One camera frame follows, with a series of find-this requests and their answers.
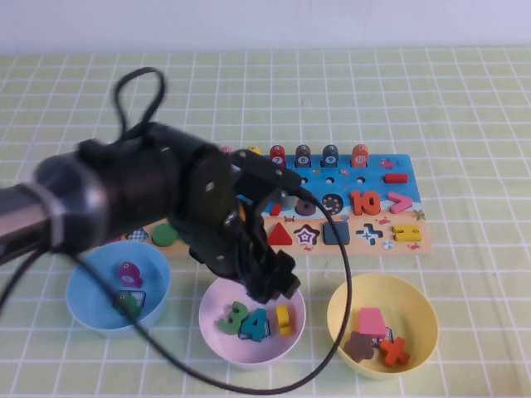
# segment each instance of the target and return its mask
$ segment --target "wooden puzzle board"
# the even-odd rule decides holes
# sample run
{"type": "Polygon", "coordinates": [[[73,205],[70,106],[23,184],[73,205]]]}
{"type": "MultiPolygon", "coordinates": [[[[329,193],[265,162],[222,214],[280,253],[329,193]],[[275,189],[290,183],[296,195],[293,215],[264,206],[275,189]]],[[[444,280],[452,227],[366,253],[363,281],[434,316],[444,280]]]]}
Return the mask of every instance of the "wooden puzzle board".
{"type": "MultiPolygon", "coordinates": [[[[294,155],[286,156],[286,167],[295,170],[304,179],[304,187],[310,190],[325,205],[328,198],[336,197],[340,206],[333,210],[333,219],[338,223],[348,224],[348,243],[346,249],[349,254],[359,255],[419,255],[432,252],[431,235],[423,211],[417,181],[407,155],[373,154],[369,156],[367,167],[356,168],[350,166],[351,155],[339,155],[336,167],[321,167],[321,155],[312,155],[312,167],[295,167],[294,155]],[[386,184],[384,176],[388,173],[400,173],[408,176],[407,183],[386,184]],[[380,211],[375,216],[365,212],[357,216],[353,214],[350,193],[357,191],[362,197],[367,192],[376,192],[380,201],[380,211]],[[390,212],[393,201],[387,199],[387,194],[398,193],[413,200],[411,207],[393,214],[390,212]],[[394,226],[413,226],[420,231],[421,238],[411,241],[395,240],[394,226]]],[[[274,204],[270,204],[263,212],[265,231],[268,235],[277,223],[288,232],[292,239],[291,245],[272,245],[275,250],[282,249],[292,255],[336,255],[339,247],[324,243],[324,228],[326,221],[323,213],[316,209],[311,216],[302,216],[294,207],[284,207],[280,214],[271,216],[274,204]],[[314,243],[306,242],[297,237],[308,226],[311,233],[316,234],[314,243]]],[[[153,244],[151,236],[156,225],[166,223],[159,221],[144,230],[149,234],[145,242],[153,244]]],[[[177,240],[169,247],[159,247],[167,256],[188,255],[188,247],[177,240]]]]}

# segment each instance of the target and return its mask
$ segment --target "red triangle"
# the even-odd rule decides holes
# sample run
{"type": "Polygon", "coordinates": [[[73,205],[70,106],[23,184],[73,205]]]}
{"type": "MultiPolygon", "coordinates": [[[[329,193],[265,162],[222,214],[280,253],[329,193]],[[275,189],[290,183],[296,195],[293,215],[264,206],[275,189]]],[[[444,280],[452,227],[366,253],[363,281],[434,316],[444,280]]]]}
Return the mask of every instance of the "red triangle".
{"type": "Polygon", "coordinates": [[[293,245],[293,240],[282,224],[277,222],[269,234],[267,243],[271,246],[290,246],[293,245]]]}

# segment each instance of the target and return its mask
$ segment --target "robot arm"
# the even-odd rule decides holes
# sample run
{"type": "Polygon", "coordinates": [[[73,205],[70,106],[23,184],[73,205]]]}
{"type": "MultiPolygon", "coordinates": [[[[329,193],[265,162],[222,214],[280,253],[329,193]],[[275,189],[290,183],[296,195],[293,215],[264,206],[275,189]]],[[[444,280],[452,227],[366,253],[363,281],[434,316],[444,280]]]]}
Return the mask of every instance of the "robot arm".
{"type": "Polygon", "coordinates": [[[192,257],[256,302],[291,297],[295,262],[267,244],[261,212],[297,192],[297,173],[153,122],[123,137],[85,141],[0,190],[0,264],[43,245],[80,253],[167,218],[192,257]]]}

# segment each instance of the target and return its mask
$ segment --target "pink bowl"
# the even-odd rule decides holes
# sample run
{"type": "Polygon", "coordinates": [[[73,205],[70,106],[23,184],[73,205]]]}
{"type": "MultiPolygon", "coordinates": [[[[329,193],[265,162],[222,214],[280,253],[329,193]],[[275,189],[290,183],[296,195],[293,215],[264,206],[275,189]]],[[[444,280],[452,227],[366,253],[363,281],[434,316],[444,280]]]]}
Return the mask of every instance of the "pink bowl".
{"type": "Polygon", "coordinates": [[[207,345],[221,358],[242,369],[257,369],[282,358],[299,341],[306,323],[306,306],[300,291],[293,297],[280,297],[266,305],[254,302],[245,288],[227,279],[216,279],[208,288],[199,306],[199,327],[207,345]],[[225,334],[218,326],[218,319],[227,319],[234,301],[243,303],[249,313],[265,308],[270,323],[270,336],[261,342],[242,340],[237,335],[225,334]],[[280,335],[276,306],[287,304],[290,315],[291,334],[280,335]]]}

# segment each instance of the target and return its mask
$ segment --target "wooden number 4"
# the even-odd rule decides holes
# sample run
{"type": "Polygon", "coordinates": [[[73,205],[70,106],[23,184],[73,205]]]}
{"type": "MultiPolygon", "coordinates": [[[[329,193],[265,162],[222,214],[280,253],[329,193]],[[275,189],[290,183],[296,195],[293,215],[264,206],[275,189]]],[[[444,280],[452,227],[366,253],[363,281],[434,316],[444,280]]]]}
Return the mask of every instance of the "wooden number 4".
{"type": "Polygon", "coordinates": [[[258,308],[241,325],[241,334],[249,336],[254,342],[261,342],[266,336],[267,313],[263,308],[258,308]]]}
{"type": "Polygon", "coordinates": [[[367,191],[363,195],[360,191],[352,191],[350,192],[350,201],[355,216],[361,216],[362,212],[375,216],[381,210],[380,196],[374,191],[367,191]]]}

